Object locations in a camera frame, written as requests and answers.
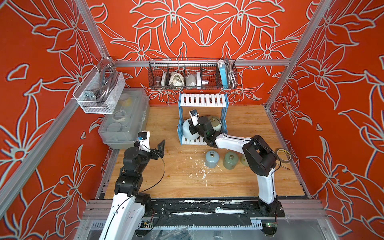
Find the pale blue round ceramic jar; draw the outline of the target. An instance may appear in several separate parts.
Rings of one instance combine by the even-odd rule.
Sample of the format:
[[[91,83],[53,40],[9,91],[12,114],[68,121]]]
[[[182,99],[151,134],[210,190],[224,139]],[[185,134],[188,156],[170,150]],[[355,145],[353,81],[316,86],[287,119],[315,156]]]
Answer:
[[[187,119],[184,121],[183,123],[183,126],[182,126],[182,132],[183,132],[183,135],[184,137],[187,139],[187,140],[196,140],[200,137],[200,135],[198,133],[195,133],[195,134],[192,134],[191,133],[191,130],[190,130],[190,121],[192,119]]]

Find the cream round ceramic jar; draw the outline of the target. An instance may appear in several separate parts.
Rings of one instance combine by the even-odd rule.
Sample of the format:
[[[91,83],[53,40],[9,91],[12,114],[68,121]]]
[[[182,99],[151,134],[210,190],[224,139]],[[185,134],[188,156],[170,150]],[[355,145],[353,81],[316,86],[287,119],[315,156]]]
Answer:
[[[220,132],[222,130],[221,121],[217,117],[210,116],[209,120],[211,122],[211,125],[212,125],[214,131]]]

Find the grey-blue tea canister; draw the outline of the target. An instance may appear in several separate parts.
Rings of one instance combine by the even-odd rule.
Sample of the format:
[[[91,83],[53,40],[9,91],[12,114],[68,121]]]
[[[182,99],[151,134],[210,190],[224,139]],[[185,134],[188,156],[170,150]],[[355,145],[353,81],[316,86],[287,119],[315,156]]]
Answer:
[[[220,160],[220,156],[216,151],[208,151],[206,153],[206,160],[205,160],[205,165],[213,169],[218,165],[218,162]]]

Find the blue white picket shelf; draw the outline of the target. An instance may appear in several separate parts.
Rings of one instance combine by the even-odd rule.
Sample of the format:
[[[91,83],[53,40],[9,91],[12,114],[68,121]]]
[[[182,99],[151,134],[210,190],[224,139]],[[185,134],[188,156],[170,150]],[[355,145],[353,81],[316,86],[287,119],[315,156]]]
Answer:
[[[179,124],[178,124],[178,137],[181,145],[206,145],[206,142],[212,143],[212,138],[219,133],[226,134],[227,121],[226,116],[228,112],[229,101],[226,94],[181,94],[179,97]],[[200,116],[198,123],[204,128],[204,135],[196,140],[187,140],[182,132],[182,126],[185,120],[191,119],[189,112],[197,110],[197,108],[220,108],[221,116],[220,121],[222,130],[220,132],[214,131],[208,116]]]

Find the green tea canister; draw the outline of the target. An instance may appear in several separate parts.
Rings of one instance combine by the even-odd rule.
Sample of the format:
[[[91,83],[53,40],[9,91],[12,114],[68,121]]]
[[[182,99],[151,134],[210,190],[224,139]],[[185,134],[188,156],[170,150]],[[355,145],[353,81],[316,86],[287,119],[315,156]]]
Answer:
[[[239,157],[235,152],[227,152],[224,157],[223,166],[228,170],[233,170],[238,162]]]

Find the yellow tea canister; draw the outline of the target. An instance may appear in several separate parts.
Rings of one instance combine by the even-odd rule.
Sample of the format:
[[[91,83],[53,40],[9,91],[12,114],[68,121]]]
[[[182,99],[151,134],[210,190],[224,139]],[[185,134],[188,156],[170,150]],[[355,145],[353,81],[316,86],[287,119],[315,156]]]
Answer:
[[[241,155],[241,157],[240,157],[240,162],[241,162],[245,167],[249,167],[249,164],[248,164],[248,161],[247,161],[245,155]]]

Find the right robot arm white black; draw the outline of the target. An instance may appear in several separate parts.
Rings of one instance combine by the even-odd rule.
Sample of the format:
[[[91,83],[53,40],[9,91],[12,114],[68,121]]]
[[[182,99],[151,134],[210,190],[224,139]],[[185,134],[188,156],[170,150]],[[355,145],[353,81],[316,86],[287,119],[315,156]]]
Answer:
[[[278,155],[271,150],[264,139],[255,135],[252,138],[231,136],[215,131],[208,117],[193,116],[189,121],[189,131],[199,134],[206,144],[216,149],[227,149],[245,156],[250,169],[257,175],[259,212],[265,217],[278,217],[280,209],[275,187],[276,160]]]

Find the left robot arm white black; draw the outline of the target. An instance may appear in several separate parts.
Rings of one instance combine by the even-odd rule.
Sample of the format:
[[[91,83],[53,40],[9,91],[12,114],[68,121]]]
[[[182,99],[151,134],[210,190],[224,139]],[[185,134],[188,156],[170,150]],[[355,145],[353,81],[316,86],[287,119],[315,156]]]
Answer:
[[[131,240],[142,225],[142,218],[151,212],[151,196],[141,191],[143,172],[150,160],[162,159],[166,141],[156,149],[149,141],[139,140],[125,150],[123,167],[115,183],[114,197],[100,240]]]

